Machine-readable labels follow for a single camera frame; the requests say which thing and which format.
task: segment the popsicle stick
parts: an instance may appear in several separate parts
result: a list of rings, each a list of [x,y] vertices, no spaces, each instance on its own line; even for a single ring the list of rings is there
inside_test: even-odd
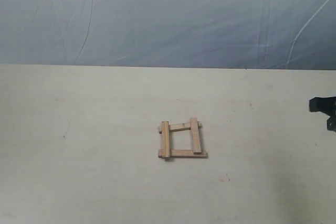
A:
[[[207,158],[208,153],[203,150],[200,154],[194,154],[193,150],[171,150],[170,157],[178,158]],[[163,158],[162,150],[159,150],[159,157]]]
[[[169,143],[169,122],[165,121],[161,124],[162,127],[162,157],[169,158],[170,157],[170,143]]]
[[[202,153],[200,133],[198,132],[197,118],[190,118],[191,139],[194,154]]]
[[[202,127],[202,123],[201,122],[197,122],[197,125],[199,128]],[[158,127],[158,131],[161,134],[162,130],[161,130],[161,126]],[[170,132],[174,132],[174,131],[185,131],[185,130],[190,130],[190,123],[179,123],[179,124],[170,124],[169,125],[169,131]]]

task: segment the square wooden structure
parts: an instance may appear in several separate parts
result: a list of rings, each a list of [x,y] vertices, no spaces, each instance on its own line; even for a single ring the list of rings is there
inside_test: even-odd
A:
[[[207,158],[207,152],[202,150],[200,133],[198,128],[202,127],[197,118],[190,118],[189,123],[170,124],[162,122],[159,126],[159,133],[162,134],[162,149],[159,150],[159,158],[181,157],[181,158]],[[191,130],[191,150],[171,150],[169,133],[174,131]]]

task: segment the table surface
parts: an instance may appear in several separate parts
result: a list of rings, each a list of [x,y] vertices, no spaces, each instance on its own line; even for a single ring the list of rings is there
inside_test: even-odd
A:
[[[335,71],[0,65],[1,223],[334,223]],[[202,122],[208,159],[157,156]],[[190,133],[174,132],[174,148]]]

